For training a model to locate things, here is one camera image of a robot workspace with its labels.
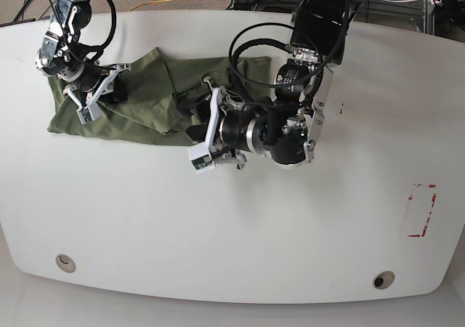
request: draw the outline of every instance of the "white table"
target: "white table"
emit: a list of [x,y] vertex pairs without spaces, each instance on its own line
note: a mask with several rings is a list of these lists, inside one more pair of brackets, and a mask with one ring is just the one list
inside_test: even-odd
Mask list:
[[[81,40],[101,43],[109,19],[94,16]],[[153,47],[178,58],[225,56],[238,31],[264,21],[288,16],[120,14],[102,61],[131,62]],[[252,156],[245,171],[198,177],[184,148],[48,133],[54,103],[34,65],[46,29],[0,30],[0,221],[23,272],[248,303],[385,299],[441,283],[465,224],[463,44],[354,23],[312,165],[282,171]],[[288,41],[290,32],[249,38],[257,36]],[[246,55],[274,56],[274,72],[286,60],[266,47]],[[73,274],[57,267],[58,254],[76,262]],[[376,290],[373,279],[387,270],[395,282]]]

